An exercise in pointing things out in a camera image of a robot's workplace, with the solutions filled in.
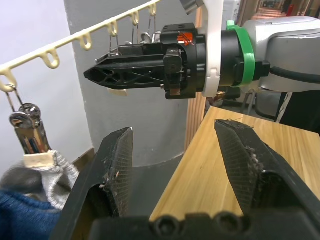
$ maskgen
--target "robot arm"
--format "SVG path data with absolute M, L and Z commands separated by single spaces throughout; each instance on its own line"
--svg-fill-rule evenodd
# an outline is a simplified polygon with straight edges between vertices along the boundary
M 320 90 L 320 70 L 309 56 L 320 53 L 320 20 L 251 20 L 222 31 L 223 0 L 181 3 L 187 13 L 203 5 L 202 28 L 167 25 L 159 42 L 119 46 L 84 76 L 114 90 L 162 88 L 167 99 L 191 99 L 196 92 L 215 97 L 226 86 L 246 92 Z

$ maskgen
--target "wooden table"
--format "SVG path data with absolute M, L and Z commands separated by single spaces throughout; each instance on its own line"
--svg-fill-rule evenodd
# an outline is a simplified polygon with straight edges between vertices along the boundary
M 258 136 L 282 155 L 320 197 L 320 137 L 318 134 L 212 107 L 173 174 L 150 219 L 187 213 L 214 216 L 226 210 L 241 214 L 229 183 L 214 129 L 215 120 L 234 120 L 252 126 Z

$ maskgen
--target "orange sticker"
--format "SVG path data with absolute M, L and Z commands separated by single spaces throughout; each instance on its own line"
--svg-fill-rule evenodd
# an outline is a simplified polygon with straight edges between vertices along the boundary
M 191 44 L 194 46 L 193 39 L 194 39 L 194 36 L 192 35 L 191 32 L 179 31 L 179 35 L 176 40 L 178 41 L 179 44 L 184 44 L 185 46 L 188 46 L 189 44 Z

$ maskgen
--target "black cable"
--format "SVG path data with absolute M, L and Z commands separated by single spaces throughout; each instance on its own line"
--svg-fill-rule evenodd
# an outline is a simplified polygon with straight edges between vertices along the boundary
M 320 84 L 320 75 L 289 71 L 280 67 L 272 67 L 270 73 L 285 79 L 291 79 L 308 84 Z

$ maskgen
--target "wooden panel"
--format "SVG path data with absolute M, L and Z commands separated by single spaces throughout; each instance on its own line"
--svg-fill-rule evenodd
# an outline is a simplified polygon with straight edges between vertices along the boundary
M 198 8 L 195 16 L 195 26 L 200 28 L 202 25 L 202 8 Z M 186 117 L 186 130 L 184 140 L 184 151 L 187 150 L 192 139 L 194 138 L 201 122 L 204 119 L 206 107 L 206 98 L 201 92 L 196 93 L 194 99 L 188 100 L 188 112 Z
M 187 213 L 241 214 L 229 183 L 214 123 L 235 120 L 252 126 L 258 136 L 282 155 L 320 197 L 320 138 L 313 132 L 211 107 L 158 202 L 151 220 L 169 214 L 183 219 Z
M 81 172 L 85 166 L 91 162 L 95 157 L 95 150 L 94 148 L 89 149 L 86 151 L 82 156 L 80 156 L 77 160 L 73 162 L 73 165 Z

